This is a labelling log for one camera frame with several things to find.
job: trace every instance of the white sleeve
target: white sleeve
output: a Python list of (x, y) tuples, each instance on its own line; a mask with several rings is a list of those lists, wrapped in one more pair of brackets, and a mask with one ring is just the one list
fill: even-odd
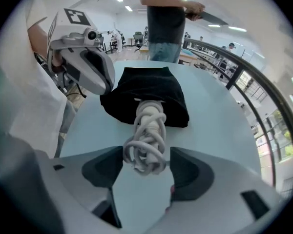
[(28, 0), (26, 12), (27, 29), (47, 18), (47, 12), (42, 0)]

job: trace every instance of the laboratory room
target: laboratory room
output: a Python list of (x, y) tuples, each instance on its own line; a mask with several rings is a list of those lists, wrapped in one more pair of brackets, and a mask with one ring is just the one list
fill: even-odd
[(9, 2), (1, 231), (293, 228), (293, 21), (280, 0)]

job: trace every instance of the floor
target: floor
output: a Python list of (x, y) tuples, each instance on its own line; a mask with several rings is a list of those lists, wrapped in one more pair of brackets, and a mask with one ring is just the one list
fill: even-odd
[[(123, 48), (122, 52), (113, 52), (110, 54), (108, 52), (108, 56), (112, 59), (113, 63), (119, 60), (145, 60), (145, 56), (143, 56), (140, 51), (136, 51), (137, 48), (135, 46), (128, 46)], [(85, 88), (81, 88), (82, 93), (86, 94), (87, 90)], [(67, 95), (72, 93), (79, 93), (77, 86), (72, 87), (68, 92)], [(79, 108), (84, 101), (83, 96), (81, 95), (70, 95), (67, 97), (74, 105), (75, 108)]]

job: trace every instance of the black t-shirt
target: black t-shirt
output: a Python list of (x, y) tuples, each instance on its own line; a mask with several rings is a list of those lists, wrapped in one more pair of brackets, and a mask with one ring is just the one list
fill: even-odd
[(148, 40), (181, 44), (186, 15), (182, 7), (147, 7)]

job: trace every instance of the ceiling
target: ceiling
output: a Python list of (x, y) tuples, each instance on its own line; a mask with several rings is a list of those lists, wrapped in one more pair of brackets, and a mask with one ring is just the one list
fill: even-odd
[[(236, 27), (243, 27), (240, 23), (240, 21), (229, 14), (229, 12), (225, 9), (220, 7), (218, 4), (215, 4), (215, 2), (211, 0), (189, 0), (189, 1), (198, 1), (205, 5), (205, 11), (222, 19), (223, 21), (227, 22), (230, 26), (236, 26)], [(143, 6), (140, 4), (140, 0), (124, 0), (123, 2), (118, 2), (117, 0), (89, 0), (84, 5), (86, 5), (89, 9), (96, 8), (100, 9), (102, 11), (105, 11), (107, 13), (115, 13), (115, 14), (121, 14), (121, 13), (130, 13), (126, 10), (125, 6), (130, 6), (133, 10), (133, 13), (143, 13), (143, 10), (146, 10), (146, 6)], [(248, 38), (248, 34), (244, 32), (239, 32), (235, 30), (229, 29), (227, 26), (222, 26), (221, 28), (211, 28), (208, 27), (209, 22), (205, 20), (198, 20), (195, 22), (195, 24), (199, 27), (204, 27), (208, 31), (214, 32), (214, 33), (227, 33), (234, 36), (239, 37), (246, 37)]]

